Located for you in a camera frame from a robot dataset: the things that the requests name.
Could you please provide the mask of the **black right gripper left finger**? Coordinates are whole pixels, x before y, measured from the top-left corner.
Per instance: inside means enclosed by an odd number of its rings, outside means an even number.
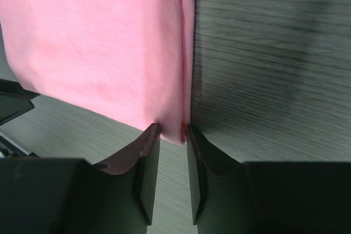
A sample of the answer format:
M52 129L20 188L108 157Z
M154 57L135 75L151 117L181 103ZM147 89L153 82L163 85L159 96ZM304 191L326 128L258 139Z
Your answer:
M101 217L105 233L146 233L154 212L158 161L158 123L94 167L109 176L103 182Z

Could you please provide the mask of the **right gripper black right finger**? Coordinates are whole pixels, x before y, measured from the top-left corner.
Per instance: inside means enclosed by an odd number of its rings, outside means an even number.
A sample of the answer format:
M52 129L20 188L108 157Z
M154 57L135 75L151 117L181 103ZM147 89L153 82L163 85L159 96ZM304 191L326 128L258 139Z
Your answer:
M246 233L244 187L233 176L239 162L187 127L187 156L193 223L198 233Z

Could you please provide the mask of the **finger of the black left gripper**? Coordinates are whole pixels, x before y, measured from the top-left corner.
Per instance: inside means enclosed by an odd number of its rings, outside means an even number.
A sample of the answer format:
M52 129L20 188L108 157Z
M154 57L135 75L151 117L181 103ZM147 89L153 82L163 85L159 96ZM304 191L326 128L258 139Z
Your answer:
M32 99L38 93L25 90L20 83L1 79L1 125L34 109Z

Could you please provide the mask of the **light pink t shirt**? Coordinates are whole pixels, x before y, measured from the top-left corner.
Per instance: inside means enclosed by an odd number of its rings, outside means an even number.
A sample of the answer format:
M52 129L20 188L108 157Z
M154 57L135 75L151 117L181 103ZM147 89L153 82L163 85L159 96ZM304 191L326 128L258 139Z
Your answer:
M1 0L7 62L27 90L185 142L195 0Z

